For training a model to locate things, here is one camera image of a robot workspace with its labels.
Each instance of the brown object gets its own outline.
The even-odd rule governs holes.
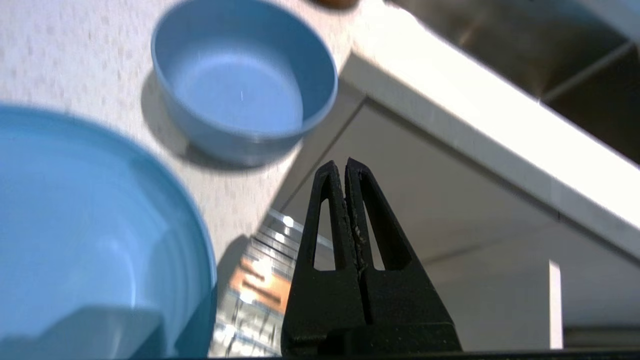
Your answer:
[[[332,9],[348,9],[356,6],[359,0],[316,0],[317,3]]]
[[[252,299],[284,314],[289,300],[291,283],[271,272],[270,266],[260,261],[243,258],[234,271],[229,286],[240,293],[240,298]]]

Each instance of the countertop edge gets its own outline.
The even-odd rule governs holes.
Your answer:
[[[387,6],[378,11],[385,18],[376,22],[369,14],[342,79],[556,209],[559,219],[640,259],[640,171],[634,164],[409,13]],[[397,41],[409,36],[411,42]]]

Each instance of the white countertop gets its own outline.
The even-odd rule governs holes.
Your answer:
[[[5,0],[0,12],[0,101],[88,117],[142,144],[187,186],[216,260],[252,234],[298,149],[234,170],[193,161],[159,108],[150,38],[175,0]],[[310,24],[341,69],[351,51],[635,227],[640,172],[382,0],[346,12],[276,0]]]

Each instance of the cabinet door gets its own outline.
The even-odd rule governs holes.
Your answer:
[[[537,261],[438,286],[464,351],[563,347],[561,274]]]
[[[434,283],[449,284],[481,281],[549,259],[562,271],[565,327],[640,325],[637,261],[612,249],[605,241],[562,222],[430,264],[425,269]]]
[[[553,222],[478,166],[368,101],[319,163],[335,161],[344,177],[349,157],[373,171],[424,264]],[[304,222],[312,183],[313,173],[281,209],[284,214]],[[331,238],[325,207],[318,233]],[[379,254],[374,261],[381,264]]]

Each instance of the blue bowl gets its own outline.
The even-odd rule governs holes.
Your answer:
[[[304,23],[259,0],[190,0],[151,42],[167,110],[219,159],[260,165],[289,151],[335,101],[337,72]]]
[[[149,153],[0,106],[0,359],[206,356],[215,284],[193,201]]]

